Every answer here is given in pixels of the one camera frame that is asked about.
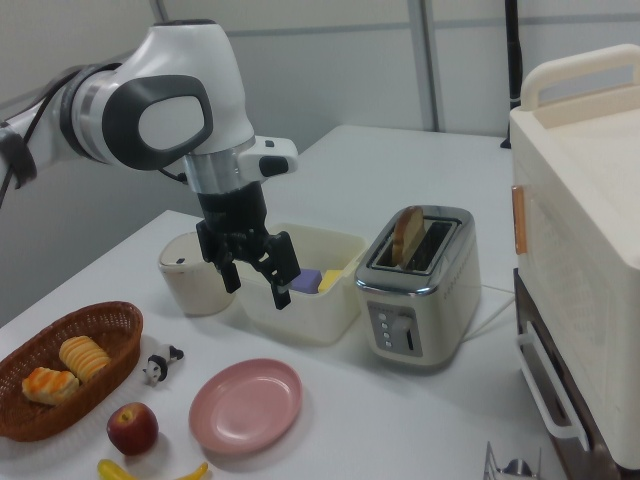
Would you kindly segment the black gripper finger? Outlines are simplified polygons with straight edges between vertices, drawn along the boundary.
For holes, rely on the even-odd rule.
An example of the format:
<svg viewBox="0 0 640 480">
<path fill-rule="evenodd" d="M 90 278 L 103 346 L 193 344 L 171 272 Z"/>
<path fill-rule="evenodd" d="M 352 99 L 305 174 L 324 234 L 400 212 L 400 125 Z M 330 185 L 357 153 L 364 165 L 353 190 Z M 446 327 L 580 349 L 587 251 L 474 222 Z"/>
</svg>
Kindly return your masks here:
<svg viewBox="0 0 640 480">
<path fill-rule="evenodd" d="M 241 281 L 225 236 L 210 230 L 205 220 L 196 225 L 196 233 L 203 260 L 214 265 L 228 293 L 236 292 Z"/>
<path fill-rule="evenodd" d="M 275 308 L 282 310 L 291 303 L 290 285 L 301 273 L 291 237 L 286 231 L 259 232 L 255 247 L 251 265 L 267 280 Z"/>
</svg>

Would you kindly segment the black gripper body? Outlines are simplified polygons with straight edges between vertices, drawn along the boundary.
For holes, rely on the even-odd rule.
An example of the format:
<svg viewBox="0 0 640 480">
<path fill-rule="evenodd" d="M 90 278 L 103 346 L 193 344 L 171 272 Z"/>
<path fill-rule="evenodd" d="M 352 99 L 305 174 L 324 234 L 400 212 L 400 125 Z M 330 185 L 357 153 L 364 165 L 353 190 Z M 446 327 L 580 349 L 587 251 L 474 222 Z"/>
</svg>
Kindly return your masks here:
<svg viewBox="0 0 640 480">
<path fill-rule="evenodd" d="M 259 182 L 221 194 L 198 194 L 204 215 L 196 231 L 205 261 L 234 260 L 257 264 L 269 238 L 264 222 L 267 208 Z"/>
</svg>

